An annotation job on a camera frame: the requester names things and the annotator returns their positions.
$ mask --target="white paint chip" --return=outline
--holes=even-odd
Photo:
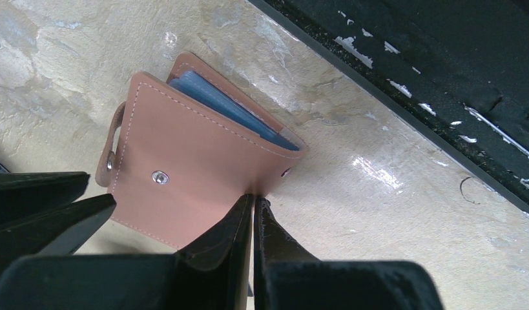
[[[365,30],[365,28],[361,28],[361,32],[363,32],[363,36],[373,37],[373,34],[371,32],[368,32],[367,30]]]
[[[526,182],[529,182],[529,179],[521,178],[519,180],[519,183],[523,184],[523,186],[525,186],[527,189],[529,189],[529,184],[527,184]]]
[[[407,96],[407,97],[409,97],[409,98],[413,96],[413,94],[411,94],[411,92],[409,91],[409,89],[407,88],[407,86],[405,86],[405,85],[401,85],[401,84],[398,84],[398,83],[396,83],[396,82],[394,82],[394,81],[390,81],[389,83],[391,84],[391,86],[397,88],[397,90],[399,90],[399,91],[400,91],[401,93],[403,93],[405,96]]]
[[[386,52],[395,53],[395,54],[401,53],[401,52],[399,52],[399,50],[397,48],[393,47],[393,45],[389,44],[386,41],[384,41],[384,50]]]
[[[468,142],[468,143],[475,143],[477,142],[477,139],[476,138],[470,138],[468,136],[459,136],[460,138],[462,138],[462,140],[464,140],[465,142]]]
[[[440,165],[440,166],[443,166],[443,167],[449,167],[448,163],[443,163],[443,162],[441,162],[439,160],[434,160],[433,162],[436,163],[437,165]]]
[[[355,36],[346,37],[346,38],[337,37],[335,39],[335,42],[337,42],[338,44],[342,45],[342,47],[344,47],[345,50],[350,52],[352,55],[354,55],[359,60],[361,60],[361,62],[363,62],[363,64],[365,64],[367,67],[372,69],[373,68],[373,60],[357,51],[357,48],[355,48],[353,46],[354,40],[355,40]]]
[[[427,103],[419,103],[420,108],[428,111],[431,115],[436,116],[437,113],[431,109],[431,106]]]
[[[470,107],[464,107],[464,110],[468,111],[471,116],[477,118],[478,121],[482,121],[481,117],[479,116],[479,113],[475,109]]]

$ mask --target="pink leather wallet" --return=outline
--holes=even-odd
[[[112,119],[96,181],[117,201],[114,221],[177,249],[220,221],[241,195],[270,193],[307,152],[300,138],[195,55],[181,54],[168,81],[189,70],[299,150],[262,139],[146,72],[135,74]]]

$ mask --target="black object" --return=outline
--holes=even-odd
[[[529,0],[250,2],[529,213]]]
[[[71,203],[88,179],[85,172],[0,173],[0,274],[24,255],[73,253],[108,220],[111,195]]]
[[[252,195],[174,254],[22,258],[0,279],[0,309],[245,309],[255,206],[256,309],[442,309],[418,265],[321,262]]]

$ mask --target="wallet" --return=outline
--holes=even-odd
[[[269,194],[306,152],[249,96],[183,53],[166,82],[133,75],[96,181],[117,202],[112,220],[179,249],[218,223],[240,196]]]

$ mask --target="wallet strap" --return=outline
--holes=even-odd
[[[121,126],[124,112],[125,101],[119,105],[114,113],[114,117],[110,123],[107,142],[105,143],[105,148],[103,149],[103,153],[101,154],[101,159],[99,160],[99,165],[97,167],[97,172],[95,173],[95,181],[102,187],[108,187],[110,185],[110,176],[112,175],[111,172],[116,164],[116,155],[114,154],[114,151],[112,151],[112,147],[114,146],[114,135],[117,129]]]

